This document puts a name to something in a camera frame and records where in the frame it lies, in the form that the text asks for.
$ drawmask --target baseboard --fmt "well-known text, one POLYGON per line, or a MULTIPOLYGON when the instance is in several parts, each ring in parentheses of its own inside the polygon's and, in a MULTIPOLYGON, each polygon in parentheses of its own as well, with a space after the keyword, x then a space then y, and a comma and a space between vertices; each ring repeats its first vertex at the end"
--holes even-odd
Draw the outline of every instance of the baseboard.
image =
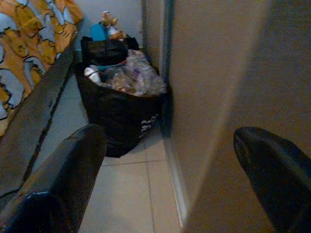
POLYGON ((183 228, 186 225, 190 202, 186 191, 185 182, 181 173, 181 166, 174 149, 173 140, 167 125, 162 122, 162 135, 164 140, 165 152, 168 158, 173 190, 179 215, 180 225, 183 228))

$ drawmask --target tile floor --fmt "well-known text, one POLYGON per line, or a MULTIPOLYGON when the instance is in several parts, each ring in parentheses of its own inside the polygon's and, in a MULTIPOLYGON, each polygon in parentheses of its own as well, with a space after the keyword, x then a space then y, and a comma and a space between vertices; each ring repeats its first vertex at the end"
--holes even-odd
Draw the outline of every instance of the tile floor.
MULTIPOLYGON (((35 171, 75 130, 88 122, 75 77, 64 90, 42 144, 35 171)), ((181 231, 160 127, 120 159, 104 159, 79 233, 181 231)))

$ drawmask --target beige floor tile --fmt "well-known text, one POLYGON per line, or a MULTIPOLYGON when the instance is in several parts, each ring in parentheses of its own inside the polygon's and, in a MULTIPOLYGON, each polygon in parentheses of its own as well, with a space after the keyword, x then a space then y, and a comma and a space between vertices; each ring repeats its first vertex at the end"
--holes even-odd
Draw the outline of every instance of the beige floor tile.
POLYGON ((164 141, 159 126, 156 126, 144 138, 147 161, 166 160, 164 141))
POLYGON ((145 155, 144 143, 141 142, 133 150, 131 150, 129 153, 122 156, 121 158, 105 157, 103 166, 139 163, 139 162, 145 162, 145 161, 146 161, 146 155, 145 155))
POLYGON ((115 183, 147 183, 146 163, 102 166, 96 178, 95 187, 105 188, 115 183))
POLYGON ((145 163, 101 167, 79 233, 153 233, 145 163))
POLYGON ((167 161, 148 162, 155 233, 179 233, 178 212, 167 161))

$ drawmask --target grout line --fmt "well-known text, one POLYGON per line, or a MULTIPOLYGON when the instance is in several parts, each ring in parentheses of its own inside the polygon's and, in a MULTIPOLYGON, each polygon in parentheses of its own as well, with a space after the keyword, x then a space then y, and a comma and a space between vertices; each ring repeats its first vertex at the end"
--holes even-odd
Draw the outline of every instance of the grout line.
MULTIPOLYGON (((147 158, 145 143, 144 143, 144 152, 145 152, 145 157, 147 158)), ((153 229, 153 232, 155 233, 155 216, 154 216, 154 208, 153 208, 152 197, 151 197, 151 183, 150 183, 150 175, 149 175, 149 165, 148 165, 148 163, 146 163, 146 168, 147 168, 147 180, 148 180, 148 187, 149 187, 149 200, 150 200, 150 208, 151 208, 152 229, 153 229)))
POLYGON ((118 165, 143 164, 143 163, 149 163, 149 162, 164 162, 164 161, 167 161, 167 160, 159 159, 159 160, 150 160, 150 161, 128 162, 128 163, 123 163, 123 164, 108 164, 108 165, 102 164, 101 166, 118 166, 118 165))

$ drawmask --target black bag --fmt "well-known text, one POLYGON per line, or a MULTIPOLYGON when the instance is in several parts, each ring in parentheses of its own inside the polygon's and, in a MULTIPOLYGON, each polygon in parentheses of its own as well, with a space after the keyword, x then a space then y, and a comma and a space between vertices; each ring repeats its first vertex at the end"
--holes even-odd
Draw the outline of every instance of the black bag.
POLYGON ((81 50, 85 65, 115 65, 127 57, 126 45, 119 40, 93 41, 92 38, 83 36, 81 50))
POLYGON ((83 105, 90 123, 102 126, 107 136, 107 157, 121 157, 132 150, 160 118, 161 97, 136 97, 98 86, 74 67, 83 105))
POLYGON ((139 50, 139 45, 135 37, 130 37, 127 35, 125 42, 129 50, 139 50))

